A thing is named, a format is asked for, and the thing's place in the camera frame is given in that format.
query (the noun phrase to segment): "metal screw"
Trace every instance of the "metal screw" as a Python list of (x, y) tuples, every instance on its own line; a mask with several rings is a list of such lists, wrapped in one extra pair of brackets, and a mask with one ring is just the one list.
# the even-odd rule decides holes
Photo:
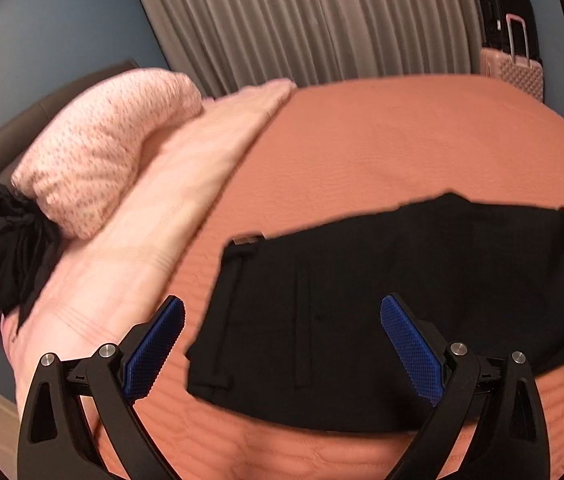
[(98, 352), (101, 357), (107, 358), (111, 357), (116, 352), (116, 346), (112, 345), (111, 343), (107, 343), (100, 347), (100, 351)]
[(523, 365), (524, 363), (526, 363), (526, 356), (522, 352), (515, 351), (513, 352), (513, 354), (511, 354), (511, 357), (519, 365)]
[(40, 364), (42, 366), (49, 366), (55, 360), (56, 356), (54, 356), (53, 354), (44, 354), (40, 359)]
[(453, 343), (451, 345), (451, 352), (454, 355), (466, 355), (469, 349), (466, 347), (464, 343)]

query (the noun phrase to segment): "quilted bedspread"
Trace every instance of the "quilted bedspread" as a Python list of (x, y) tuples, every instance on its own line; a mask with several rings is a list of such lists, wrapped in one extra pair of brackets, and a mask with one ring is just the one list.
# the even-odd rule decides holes
[[(107, 224), (91, 240), (69, 244), (19, 331), (18, 309), (2, 318), (20, 418), (42, 355), (90, 356), (153, 315), (222, 186), (295, 87), (288, 79), (245, 87), (148, 138), (140, 177)], [(94, 428), (92, 399), (84, 405)]]
[[(412, 434), (347, 436), (282, 428), (185, 391), (184, 351), (204, 316), (225, 242), (395, 208), (454, 190), (470, 200), (564, 205), (564, 120), (480, 76), (357, 80), (297, 91), (262, 133), (178, 263), (167, 292), (184, 332), (136, 411), (184, 480), (383, 479)], [(537, 380), (552, 478), (564, 471), (564, 366)], [(455, 470), (466, 427), (442, 475)], [(99, 449), (124, 476), (103, 428)]]

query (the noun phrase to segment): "pink suitcase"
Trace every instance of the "pink suitcase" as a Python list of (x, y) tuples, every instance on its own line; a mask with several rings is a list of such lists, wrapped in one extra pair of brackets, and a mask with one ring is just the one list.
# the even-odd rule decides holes
[(494, 48), (483, 48), (480, 53), (480, 71), (486, 77), (502, 79), (519, 88), (521, 91), (532, 95), (540, 102), (544, 102), (544, 71), (542, 65), (530, 59), (528, 54), (528, 38), (526, 23), (523, 18), (515, 14), (507, 14), (508, 37), (513, 47), (513, 30), (511, 22), (520, 22), (524, 28), (524, 42), (526, 56), (514, 56)]

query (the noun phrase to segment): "orange bedspread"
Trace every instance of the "orange bedspread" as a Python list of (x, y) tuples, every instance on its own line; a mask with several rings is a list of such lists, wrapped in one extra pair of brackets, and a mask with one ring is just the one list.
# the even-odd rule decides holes
[[(186, 326), (136, 410), (184, 480), (387, 475), (411, 435), (312, 433), (225, 412), (186, 393), (184, 351), (203, 319), (228, 238), (281, 234), (445, 190), (471, 200), (564, 205), (564, 120), (479, 76), (362, 80), (296, 92), (230, 180), (168, 288), (185, 302)], [(538, 384), (556, 479), (564, 471), (564, 367)], [(98, 433), (108, 466), (124, 476)], [(471, 434), (472, 428), (462, 432), (443, 474), (458, 467)]]

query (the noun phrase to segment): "black cloth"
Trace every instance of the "black cloth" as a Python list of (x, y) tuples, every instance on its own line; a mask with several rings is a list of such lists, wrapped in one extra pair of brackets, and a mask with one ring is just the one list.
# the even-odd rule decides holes
[(252, 244), (230, 244), (197, 339), (188, 392), (323, 431), (418, 430), (417, 396), (380, 325), (397, 292), (448, 342), (536, 374), (564, 363), (564, 208), (453, 193)]
[(34, 200), (0, 184), (0, 312), (20, 307), (18, 329), (60, 257), (62, 235)]

